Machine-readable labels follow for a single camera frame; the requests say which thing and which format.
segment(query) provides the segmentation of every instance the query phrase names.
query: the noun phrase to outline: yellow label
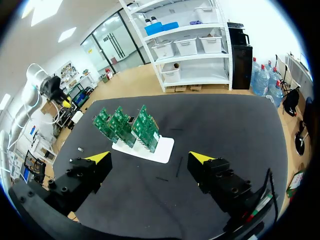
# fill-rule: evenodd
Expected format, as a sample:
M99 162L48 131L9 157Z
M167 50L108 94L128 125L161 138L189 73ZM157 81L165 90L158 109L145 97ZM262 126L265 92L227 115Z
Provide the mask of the yellow label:
M198 159L198 161L203 165L205 161L208 160L214 160L216 158L210 157L210 156L206 156L206 155L202 155L200 153L196 153L194 151L190 151L190 154L192 154L193 156L195 156L196 159Z
M110 153L109 151L106 151L106 152L99 153L97 155L86 157L85 159L90 159L91 161L95 161L95 164L97 164L101 159L103 159L109 153Z

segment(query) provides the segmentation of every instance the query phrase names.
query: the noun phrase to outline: white storage box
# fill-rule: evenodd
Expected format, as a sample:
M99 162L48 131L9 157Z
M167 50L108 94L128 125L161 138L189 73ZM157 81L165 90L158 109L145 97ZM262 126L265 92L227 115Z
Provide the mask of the white storage box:
M196 36L188 35L174 41L181 56L194 55L198 53L196 39Z
M151 1L152 0L135 0L136 3L140 4L140 6L142 6L144 4L148 4Z
M155 44L151 48L155 51L158 59L171 58L175 55L173 43L169 40L164 40L159 44Z
M206 54L221 53L221 36L199 37Z
M219 23L217 7L215 6L196 7L195 12L199 21L203 24Z
M175 68L174 63L166 63L162 70L161 74L164 76L166 83L177 83L180 81L180 67Z

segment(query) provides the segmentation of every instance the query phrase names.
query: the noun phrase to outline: shelf unit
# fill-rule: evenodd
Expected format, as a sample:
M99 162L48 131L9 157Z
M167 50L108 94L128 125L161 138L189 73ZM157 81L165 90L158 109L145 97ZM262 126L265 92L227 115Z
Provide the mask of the shelf unit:
M209 3L210 6L217 7L217 12L220 16L220 23L182 25L178 28L174 28L168 31L161 31L149 36L144 36L145 34L143 34L140 28L138 27L136 20L139 19L139 17L141 16L136 17L136 14L143 14L143 17L146 18L146 14L148 15L153 14L154 11L159 11L160 8L163 8L169 5L179 4L184 1L192 2L195 0L150 0L142 5L139 5L139 3L135 2L136 5L132 4L129 7L127 6L127 3L125 3L125 0L119 0L124 11L128 15L128 18L132 23L138 37L142 42L142 45L146 51L146 54L150 59L150 62L152 64L152 67L158 78L158 81L161 85L163 92L166 91L166 87L182 86L182 85L204 85L204 84L228 84L228 89L232 90L232 79L233 79L232 46L231 46L231 40L230 40L227 21L225 19L224 12L221 8L221 4L219 0L207 0L203 2ZM175 21L178 22L178 19L174 19L172 17L172 22L175 22ZM187 33L191 35L193 31L196 32L201 29L217 29L217 31L219 31L221 35L222 35L222 32L224 32L224 35L222 36L222 41L226 43L226 45L223 45L225 49L222 49L221 53L205 53L203 49L198 48L197 54L187 55L187 56L180 56L179 51L176 50L176 53L173 57L154 60L151 50L147 45L147 43L149 43L151 40L158 41L158 38L162 38L162 39L164 37L170 38L170 36L178 35L178 34L181 34L183 36L183 33ZM192 65L189 66L189 68L181 67L180 69L181 79L178 82L166 82L162 77L161 66L163 64L175 63L175 62L179 62L183 64L183 61L202 60L202 59L208 60L208 61L210 61L210 59L221 59L223 61L224 67L210 66L208 68L201 68L201 67L193 67Z

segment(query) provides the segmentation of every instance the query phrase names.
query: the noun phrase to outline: black backpack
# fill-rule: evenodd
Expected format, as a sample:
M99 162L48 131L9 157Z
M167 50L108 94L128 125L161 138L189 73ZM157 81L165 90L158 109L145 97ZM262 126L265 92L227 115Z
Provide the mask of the black backpack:
M297 115L296 106L299 102L299 93L296 89L289 92L283 101L284 110L292 117Z

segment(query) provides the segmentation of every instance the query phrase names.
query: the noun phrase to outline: white circuit board holder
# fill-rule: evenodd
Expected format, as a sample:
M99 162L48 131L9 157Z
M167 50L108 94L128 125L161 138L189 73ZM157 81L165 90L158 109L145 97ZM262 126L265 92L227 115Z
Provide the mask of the white circuit board holder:
M112 144L112 149L138 158L166 164L169 162L174 143L175 140L173 138L162 137L160 135L154 153L145 148L145 146L138 140L136 140L133 147L130 148L127 144L119 139L117 143Z

